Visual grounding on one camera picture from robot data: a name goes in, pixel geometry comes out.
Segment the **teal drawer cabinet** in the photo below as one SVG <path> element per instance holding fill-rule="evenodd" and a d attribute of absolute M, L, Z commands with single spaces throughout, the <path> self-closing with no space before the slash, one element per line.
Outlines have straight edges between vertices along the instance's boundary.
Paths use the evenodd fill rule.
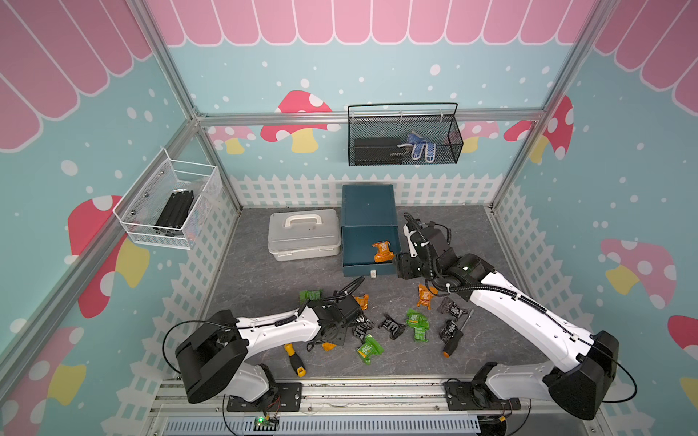
<path fill-rule="evenodd" d="M 340 227 L 345 277 L 395 275 L 391 260 L 378 263 L 378 243 L 401 251 L 396 198 L 392 185 L 349 183 L 342 187 Z"/>

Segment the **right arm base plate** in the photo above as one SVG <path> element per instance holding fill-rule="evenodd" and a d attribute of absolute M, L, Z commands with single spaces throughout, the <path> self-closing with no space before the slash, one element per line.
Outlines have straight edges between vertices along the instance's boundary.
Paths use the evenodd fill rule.
<path fill-rule="evenodd" d="M 522 409 L 518 398 L 503 400 L 496 397 L 484 383 L 472 383 L 450 378 L 443 384 L 450 411 L 493 412 L 507 415 Z"/>

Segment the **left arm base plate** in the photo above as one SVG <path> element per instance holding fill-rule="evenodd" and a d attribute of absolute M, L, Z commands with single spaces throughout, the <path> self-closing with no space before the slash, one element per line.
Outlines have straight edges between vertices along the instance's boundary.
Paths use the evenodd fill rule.
<path fill-rule="evenodd" d="M 302 383 L 277 383 L 252 403 L 240 397 L 229 397 L 225 408 L 227 412 L 298 412 L 302 390 Z"/>

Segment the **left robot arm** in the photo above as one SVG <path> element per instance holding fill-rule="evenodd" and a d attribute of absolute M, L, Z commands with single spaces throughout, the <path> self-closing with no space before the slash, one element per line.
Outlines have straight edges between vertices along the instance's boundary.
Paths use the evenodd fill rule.
<path fill-rule="evenodd" d="M 187 401 L 198 404 L 226 395 L 263 409 L 276 400 L 279 388 L 267 365 L 252 365 L 248 359 L 294 343 L 342 345 L 350 325 L 362 315 L 350 295 L 264 317 L 217 312 L 174 352 Z"/>

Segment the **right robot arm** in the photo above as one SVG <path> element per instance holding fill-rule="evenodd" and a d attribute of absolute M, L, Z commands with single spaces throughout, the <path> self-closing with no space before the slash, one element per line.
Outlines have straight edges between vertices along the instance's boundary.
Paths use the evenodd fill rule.
<path fill-rule="evenodd" d="M 577 419 L 592 421 L 616 377 L 619 341 L 610 332 L 593 334 L 546 309 L 481 257 L 457 255 L 447 227 L 412 214 L 404 218 L 409 250 L 394 260 L 399 277 L 422 278 L 427 290 L 441 297 L 458 295 L 490 312 L 547 359 L 529 365 L 486 363 L 473 381 L 499 400 L 553 401 Z"/>

